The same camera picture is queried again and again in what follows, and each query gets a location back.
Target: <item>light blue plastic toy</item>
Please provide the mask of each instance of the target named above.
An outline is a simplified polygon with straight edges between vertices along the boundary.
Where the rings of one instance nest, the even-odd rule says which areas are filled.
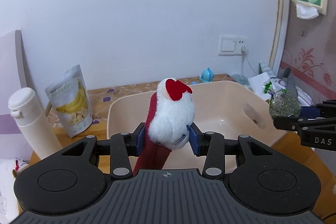
[[[213,79],[213,72],[212,70],[210,70],[210,68],[203,70],[201,76],[199,77],[199,80],[202,83],[209,83],[212,81],[212,79]]]

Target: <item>purple stripe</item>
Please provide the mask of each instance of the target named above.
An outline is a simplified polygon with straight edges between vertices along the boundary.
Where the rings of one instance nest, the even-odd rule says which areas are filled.
[[[0,135],[1,134],[21,134],[14,118],[10,114],[0,115]]]

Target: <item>pink floral wallpaper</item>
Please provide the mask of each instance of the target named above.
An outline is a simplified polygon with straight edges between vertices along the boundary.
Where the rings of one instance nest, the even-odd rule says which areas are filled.
[[[336,0],[328,0],[327,15],[311,20],[297,18],[291,4],[280,67],[292,69],[314,103],[336,99]]]

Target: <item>bottle cap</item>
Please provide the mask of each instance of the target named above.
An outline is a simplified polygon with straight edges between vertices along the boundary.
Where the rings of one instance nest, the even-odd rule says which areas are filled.
[[[8,108],[18,126],[34,122],[43,112],[36,93],[31,88],[23,88],[14,92],[8,100]]]

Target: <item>red heart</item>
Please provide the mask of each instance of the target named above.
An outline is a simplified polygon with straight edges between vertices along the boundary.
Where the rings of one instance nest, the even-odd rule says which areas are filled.
[[[169,97],[173,101],[178,101],[182,98],[182,95],[184,92],[193,93],[191,88],[189,88],[187,85],[183,84],[181,81],[173,80],[173,79],[167,79],[166,80],[166,90],[168,92]]]

